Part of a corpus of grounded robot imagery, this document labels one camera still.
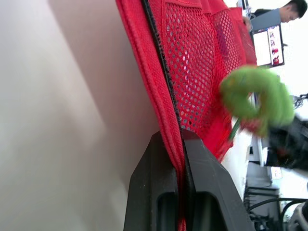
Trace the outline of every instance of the black object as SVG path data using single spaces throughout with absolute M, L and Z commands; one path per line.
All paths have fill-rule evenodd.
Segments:
M 197 135 L 187 130 L 182 135 L 187 231 L 253 231 L 228 171 Z M 178 217 L 176 172 L 156 133 L 130 180 L 124 231 L 177 231 Z
M 300 108 L 304 105 L 304 100 L 308 100 L 308 93 L 300 95 L 299 97 L 293 96 L 294 108 Z
M 283 150 L 279 166 L 308 170 L 308 121 L 295 116 L 292 124 L 282 128 L 269 129 L 269 148 Z

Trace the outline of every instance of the red fabric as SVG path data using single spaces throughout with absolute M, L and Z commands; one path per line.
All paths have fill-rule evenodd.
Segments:
M 141 0 L 116 0 L 160 131 L 183 185 L 184 154 L 176 112 Z M 232 70 L 256 64 L 241 9 L 223 0 L 149 0 L 166 57 L 182 128 L 196 132 L 222 160 L 232 143 L 231 116 L 220 101 L 219 84 Z M 185 230 L 181 217 L 179 230 Z

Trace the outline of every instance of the white surface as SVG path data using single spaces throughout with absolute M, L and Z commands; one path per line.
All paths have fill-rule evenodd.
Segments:
M 123 230 L 158 127 L 115 1 L 0 1 L 0 28 L 0 230 Z
M 241 199 L 244 198 L 246 185 L 248 155 L 251 144 L 251 134 L 246 131 L 238 132 L 222 161 L 222 165 L 229 171 Z

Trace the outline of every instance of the black cable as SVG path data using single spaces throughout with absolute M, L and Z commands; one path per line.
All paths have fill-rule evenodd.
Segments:
M 289 202 L 289 203 L 283 208 L 283 210 L 282 210 L 282 213 L 281 213 L 282 221 L 283 221 L 284 214 L 285 214 L 285 212 L 288 210 L 288 208 L 291 207 L 291 206 L 293 206 L 293 205 L 300 204 L 300 203 L 302 203 L 302 202 L 301 202 L 301 201 L 296 201 L 296 200 Z
M 266 200 L 266 201 L 262 201 L 260 203 L 257 203 L 253 206 L 251 206 L 248 211 L 250 210 L 253 210 L 259 206 L 262 206 L 262 205 L 265 205 L 265 204 L 268 204 L 268 203 L 271 203 L 271 202 L 278 202 L 278 201 L 299 201 L 299 202 L 305 202 L 307 201 L 307 199 L 301 199 L 301 198 L 273 198 L 273 199 L 269 199 L 269 200 Z
M 304 105 L 304 100 L 308 100 L 308 93 L 304 95 L 300 95 L 299 97 L 293 96 L 294 108 L 300 108 Z

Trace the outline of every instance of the monitor screen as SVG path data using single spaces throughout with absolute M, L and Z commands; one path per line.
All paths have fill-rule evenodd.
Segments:
M 253 31 L 252 37 L 258 66 L 284 65 L 280 25 Z

